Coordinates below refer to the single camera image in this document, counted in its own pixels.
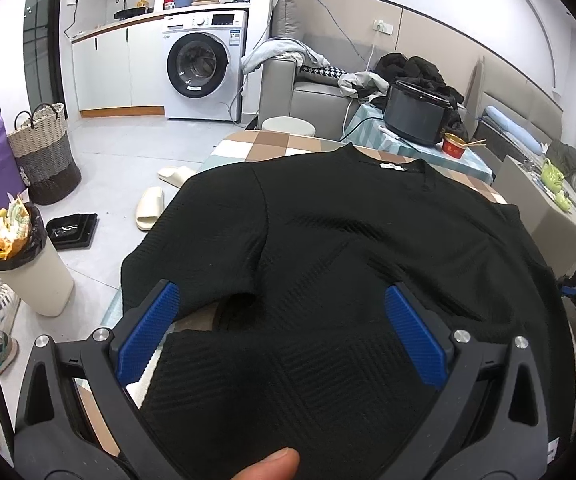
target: bottle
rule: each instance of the bottle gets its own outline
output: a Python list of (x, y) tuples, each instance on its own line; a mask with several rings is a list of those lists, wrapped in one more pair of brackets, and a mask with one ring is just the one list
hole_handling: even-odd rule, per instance
[(139, 0), (137, 2), (137, 5), (135, 5), (135, 7), (146, 7), (147, 9), (149, 7), (148, 0)]

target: woven basket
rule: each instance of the woven basket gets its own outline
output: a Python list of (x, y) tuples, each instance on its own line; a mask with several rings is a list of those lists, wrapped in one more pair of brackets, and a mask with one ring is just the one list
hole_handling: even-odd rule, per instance
[[(17, 119), (28, 114), (21, 126)], [(81, 181), (81, 171), (72, 158), (63, 104), (41, 103), (33, 113), (15, 118), (15, 131), (8, 134), (21, 177), (29, 186), (30, 200), (40, 205), (58, 202)]]

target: gray headboard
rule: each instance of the gray headboard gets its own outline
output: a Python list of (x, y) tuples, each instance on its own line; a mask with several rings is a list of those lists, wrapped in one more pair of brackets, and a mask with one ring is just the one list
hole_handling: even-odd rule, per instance
[(464, 121), (470, 137), (485, 107), (492, 105), (529, 131), (538, 142), (561, 139), (563, 111), (534, 83), (495, 56), (477, 62), (466, 97)]

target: wall outlet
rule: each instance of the wall outlet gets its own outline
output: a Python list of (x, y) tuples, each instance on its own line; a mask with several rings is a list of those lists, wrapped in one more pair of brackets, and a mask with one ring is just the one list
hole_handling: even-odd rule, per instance
[(383, 20), (374, 20), (372, 30), (378, 30), (379, 32), (383, 32), (383, 34), (392, 34), (392, 31), (394, 30), (394, 25), (385, 23)]

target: human hand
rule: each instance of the human hand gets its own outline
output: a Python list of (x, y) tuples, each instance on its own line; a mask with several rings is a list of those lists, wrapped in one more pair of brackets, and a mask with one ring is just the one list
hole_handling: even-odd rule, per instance
[(265, 457), (261, 462), (246, 467), (232, 480), (292, 480), (299, 467), (299, 454), (284, 447)]

